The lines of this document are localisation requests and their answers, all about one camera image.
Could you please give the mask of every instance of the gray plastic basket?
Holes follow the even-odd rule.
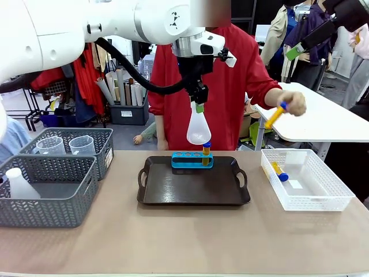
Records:
[[[97,190],[96,158],[16,155],[0,167],[0,178],[19,167],[41,199],[11,199],[9,181],[0,185],[1,227],[74,228],[83,222]]]
[[[47,137],[58,136],[63,138],[65,151],[67,154],[71,155],[69,142],[76,137],[89,135],[93,137],[93,143],[95,144],[97,177],[98,180],[101,181],[104,179],[114,157],[112,133],[112,129],[102,128],[47,128],[27,144],[20,153],[39,154],[39,152],[35,150],[38,141]]]

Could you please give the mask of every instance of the clear plastic beaker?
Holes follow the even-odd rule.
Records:
[[[63,139],[58,136],[47,137],[36,144],[36,149],[40,154],[45,155],[65,155]]]
[[[86,135],[76,137],[69,142],[69,147],[73,155],[95,155],[95,145],[93,138]]]

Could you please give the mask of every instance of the table surface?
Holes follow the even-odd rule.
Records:
[[[241,208],[137,203],[147,157],[115,151],[84,223],[76,229],[0,228],[0,271],[22,274],[350,274],[369,271],[369,212],[285,212],[260,152],[234,156],[248,176]]]
[[[283,89],[302,92],[307,111],[301,117],[282,115],[273,129],[284,140],[298,142],[369,142],[369,122],[298,83],[280,84]],[[256,105],[265,119],[275,112]]]

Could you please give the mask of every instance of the yellow liquid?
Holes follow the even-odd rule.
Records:
[[[210,148],[209,147],[203,147],[202,148],[202,153],[205,156],[209,156],[210,155]],[[209,165],[209,158],[202,158],[202,165],[203,166],[208,166]]]

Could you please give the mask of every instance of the blue test tube rack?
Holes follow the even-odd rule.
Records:
[[[207,166],[202,165],[202,159],[209,159]],[[201,152],[175,152],[172,154],[174,169],[211,169],[214,166],[213,154],[205,156]]]

